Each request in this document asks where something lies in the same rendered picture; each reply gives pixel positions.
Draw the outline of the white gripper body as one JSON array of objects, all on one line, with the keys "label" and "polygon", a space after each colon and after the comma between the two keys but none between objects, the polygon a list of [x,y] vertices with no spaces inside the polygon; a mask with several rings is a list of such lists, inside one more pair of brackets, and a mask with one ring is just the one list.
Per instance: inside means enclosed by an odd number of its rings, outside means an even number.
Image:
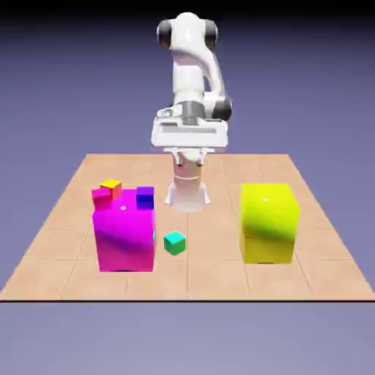
[{"label": "white gripper body", "polygon": [[228,146],[228,123],[198,119],[197,125],[184,125],[180,117],[153,121],[151,144],[156,149],[225,149]]}]

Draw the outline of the small purple cube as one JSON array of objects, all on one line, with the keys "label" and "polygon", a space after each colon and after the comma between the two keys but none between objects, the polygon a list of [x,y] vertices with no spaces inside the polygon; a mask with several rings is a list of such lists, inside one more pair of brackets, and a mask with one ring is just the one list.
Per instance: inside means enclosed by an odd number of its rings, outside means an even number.
[{"label": "small purple cube", "polygon": [[140,186],[136,188],[136,207],[139,210],[153,210],[155,206],[155,190],[152,186]]}]

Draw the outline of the small orange cube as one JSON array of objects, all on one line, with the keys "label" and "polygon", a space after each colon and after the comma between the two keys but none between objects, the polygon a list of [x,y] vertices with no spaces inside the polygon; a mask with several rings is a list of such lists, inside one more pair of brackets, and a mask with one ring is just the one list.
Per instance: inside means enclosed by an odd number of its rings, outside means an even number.
[{"label": "small orange cube", "polygon": [[101,188],[108,188],[111,193],[111,199],[115,200],[122,194],[122,182],[115,179],[107,179],[100,184]]}]

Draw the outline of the small teal cube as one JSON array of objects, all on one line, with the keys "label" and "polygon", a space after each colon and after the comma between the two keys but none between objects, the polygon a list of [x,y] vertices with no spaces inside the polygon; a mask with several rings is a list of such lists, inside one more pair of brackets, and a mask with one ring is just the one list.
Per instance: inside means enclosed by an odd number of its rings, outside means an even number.
[{"label": "small teal cube", "polygon": [[163,238],[164,249],[175,256],[186,250],[186,237],[178,231],[172,231]]}]

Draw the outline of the small red cube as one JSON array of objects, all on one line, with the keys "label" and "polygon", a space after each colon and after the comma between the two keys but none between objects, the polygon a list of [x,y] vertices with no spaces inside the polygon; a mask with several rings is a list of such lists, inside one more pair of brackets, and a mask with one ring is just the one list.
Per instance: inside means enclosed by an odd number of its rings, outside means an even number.
[{"label": "small red cube", "polygon": [[111,208],[112,196],[108,187],[100,187],[92,190],[92,201],[95,211]]}]

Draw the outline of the large yellow box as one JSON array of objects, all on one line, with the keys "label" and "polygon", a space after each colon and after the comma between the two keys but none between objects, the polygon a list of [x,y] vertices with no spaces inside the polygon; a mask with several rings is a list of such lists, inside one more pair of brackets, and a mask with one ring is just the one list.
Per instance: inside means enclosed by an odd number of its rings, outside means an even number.
[{"label": "large yellow box", "polygon": [[240,192],[239,243],[246,264],[290,264],[300,217],[286,183],[245,183]]}]

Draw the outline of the large magenta box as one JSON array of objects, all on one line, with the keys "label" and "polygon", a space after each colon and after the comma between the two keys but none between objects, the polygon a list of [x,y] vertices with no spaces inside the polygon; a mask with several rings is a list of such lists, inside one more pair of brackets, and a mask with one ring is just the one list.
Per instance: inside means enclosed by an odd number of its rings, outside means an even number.
[{"label": "large magenta box", "polygon": [[155,207],[136,207],[136,188],[123,189],[111,208],[92,215],[101,272],[151,272],[155,260]]}]

